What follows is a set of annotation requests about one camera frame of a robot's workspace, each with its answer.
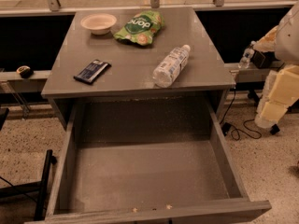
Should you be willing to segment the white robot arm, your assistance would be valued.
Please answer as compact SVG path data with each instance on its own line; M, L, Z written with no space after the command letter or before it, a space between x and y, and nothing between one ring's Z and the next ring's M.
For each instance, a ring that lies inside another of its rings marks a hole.
M299 2L297 2L253 48L275 54L286 64L278 72L271 71L263 86L255 123L260 128L278 124L287 109L299 99Z

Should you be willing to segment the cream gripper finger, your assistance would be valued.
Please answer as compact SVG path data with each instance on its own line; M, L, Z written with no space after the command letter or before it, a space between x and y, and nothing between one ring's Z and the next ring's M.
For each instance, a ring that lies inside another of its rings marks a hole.
M278 124L287 110L288 107L284 104L261 100L257 107L255 124L263 129L271 128Z
M299 99L299 66L289 65L280 70L268 97L276 103L293 105Z

